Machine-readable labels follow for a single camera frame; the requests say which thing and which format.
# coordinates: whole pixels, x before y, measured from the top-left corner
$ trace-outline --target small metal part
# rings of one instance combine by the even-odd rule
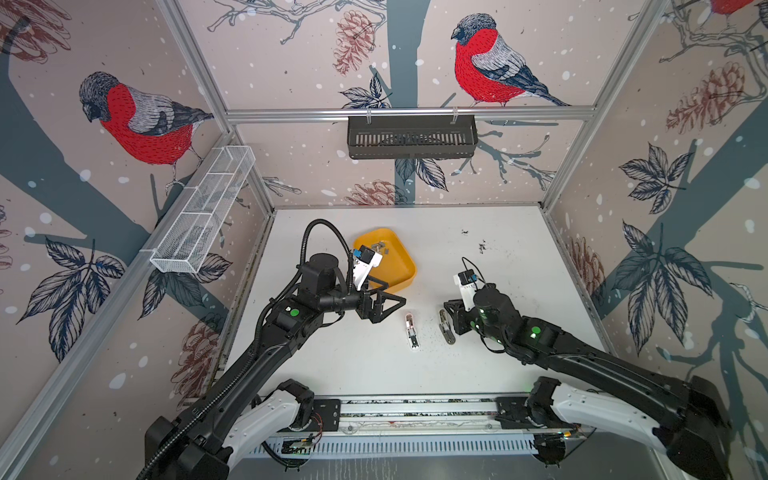
[[[440,331],[449,345],[456,343],[456,337],[451,330],[451,321],[449,320],[448,312],[446,312],[445,309],[440,309]]]
[[[416,327],[413,326],[413,315],[411,313],[406,314],[406,332],[411,342],[411,350],[418,350],[419,340],[416,339]]]

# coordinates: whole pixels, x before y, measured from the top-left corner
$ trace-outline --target pine cone illustration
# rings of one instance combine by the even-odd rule
[[[576,265],[578,275],[584,281],[587,291],[599,303],[603,302],[603,284],[605,282],[605,270],[600,257],[587,247],[587,239],[582,237],[581,242],[568,238],[568,252]]]
[[[396,205],[402,203],[405,196],[393,184],[384,180],[374,180],[371,184],[356,184],[351,197],[344,197],[350,205]]]
[[[181,394],[178,409],[184,407],[187,399],[205,393],[206,378],[216,362],[219,345],[219,334],[208,326],[216,325],[220,321],[216,316],[221,317],[216,313],[209,313],[202,321],[195,323],[184,337],[179,357],[181,368],[170,378],[171,382],[176,384],[174,392]]]
[[[739,102],[744,91],[744,68],[727,62],[701,79],[690,95],[677,102],[677,109],[667,115],[667,129],[684,134],[695,127],[719,123],[728,110]]]
[[[52,0],[0,0],[0,41],[22,18],[28,19],[29,26],[13,41],[11,55],[45,63],[59,48],[69,50],[70,35],[63,20],[72,20],[72,17]]]
[[[333,67],[346,76],[350,69],[357,70],[368,60],[368,53],[374,49],[373,24],[362,12],[344,12],[344,20],[336,29],[336,50]]]

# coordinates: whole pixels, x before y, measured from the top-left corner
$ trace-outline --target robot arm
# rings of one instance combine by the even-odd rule
[[[325,313],[342,315],[347,310],[355,310],[361,319],[379,323],[406,304],[406,299],[384,291],[387,283],[368,275],[371,264],[376,261],[376,256],[370,254],[373,251],[361,247],[357,250],[361,255],[354,258],[341,233],[325,220],[314,220],[307,227],[301,260],[304,260],[309,233],[319,223],[330,227],[342,241],[350,263],[347,278],[339,269],[338,259],[328,253],[317,253],[309,261],[303,261],[291,283],[264,309],[262,316],[266,315],[266,321],[263,328],[260,327],[258,324],[263,318],[260,317],[258,333],[246,352],[205,396],[173,422],[160,417],[147,430],[144,436],[147,464],[138,479],[224,480],[230,467],[254,445],[287,425],[300,428],[309,421],[313,394],[297,382],[281,384],[265,403],[243,418],[240,415],[280,365],[323,326]],[[353,273],[353,265],[360,270]],[[369,288],[369,282],[379,286]],[[397,303],[384,309],[386,300]],[[245,433],[250,432],[250,440],[249,435],[242,435],[246,425],[249,426]]]
[[[444,304],[457,334],[473,329],[523,364],[568,374],[610,395],[542,377],[526,403],[534,422],[557,420],[606,429],[665,452],[700,480],[727,478],[731,423],[711,382],[698,376],[684,382],[649,372],[552,323],[521,316],[493,283],[486,283],[472,300],[469,311],[463,300]]]

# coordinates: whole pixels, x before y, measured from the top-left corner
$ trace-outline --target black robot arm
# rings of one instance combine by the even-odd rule
[[[462,274],[462,278],[471,278],[474,273],[470,270]],[[507,354],[523,364],[565,373],[626,402],[645,415],[642,419],[647,416],[656,422],[649,432],[655,437],[649,445],[663,449],[675,465],[700,480],[728,478],[731,422],[711,382],[698,376],[685,382],[650,372],[589,346],[559,326],[522,316],[493,283],[477,290],[473,300],[469,311],[464,300],[444,304],[456,333],[474,330],[503,346]],[[550,414],[552,385],[560,383],[552,382],[546,387],[550,390],[545,401],[536,392],[531,393],[538,407]],[[534,417],[541,413],[534,402],[529,401],[528,407]]]
[[[327,225],[341,240],[349,269],[345,278],[339,261],[328,253],[312,255],[304,261],[306,241],[317,224]],[[227,435],[245,408],[275,371],[323,325],[325,313],[355,310],[361,319],[379,323],[406,304],[406,299],[386,293],[386,282],[370,275],[368,262],[372,250],[349,250],[341,233],[325,220],[314,220],[302,241],[298,272],[285,289],[271,299],[257,320],[253,342],[216,383],[172,422],[158,418],[144,436],[146,465],[139,479],[220,480],[227,477],[227,461],[233,452],[224,447]],[[378,284],[369,288],[369,282]],[[384,309],[387,300],[396,304]],[[294,389],[305,389],[300,386]],[[302,398],[305,392],[296,392]],[[300,410],[296,426],[306,423],[310,412]]]

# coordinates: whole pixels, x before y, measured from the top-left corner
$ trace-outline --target aluminum rail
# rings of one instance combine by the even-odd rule
[[[581,120],[594,117],[595,108],[574,107],[470,107],[470,108],[371,108],[371,109],[286,109],[286,110],[229,110],[231,124],[274,124],[345,121],[348,117],[413,116],[413,115],[474,115],[476,120],[536,121]]]

